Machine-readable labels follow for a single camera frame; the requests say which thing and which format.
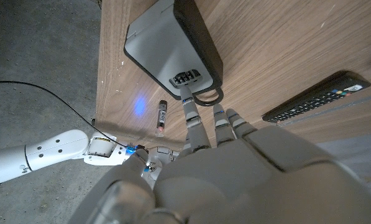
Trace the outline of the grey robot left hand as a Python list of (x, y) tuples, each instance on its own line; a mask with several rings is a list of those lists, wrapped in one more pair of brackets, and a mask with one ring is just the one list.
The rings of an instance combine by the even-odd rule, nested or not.
[(150, 153), (138, 149), (92, 188), (72, 223), (371, 223), (371, 194), (332, 155), (220, 105), (211, 147), (189, 88), (180, 95), (187, 147), (155, 185), (141, 176)]

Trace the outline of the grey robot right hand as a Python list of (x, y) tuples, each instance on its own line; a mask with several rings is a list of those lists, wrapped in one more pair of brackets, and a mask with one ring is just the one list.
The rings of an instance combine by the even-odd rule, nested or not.
[(157, 180), (162, 168), (168, 163), (175, 161), (179, 154), (179, 151), (173, 151), (163, 146), (149, 149), (147, 166), (149, 167), (151, 178)]

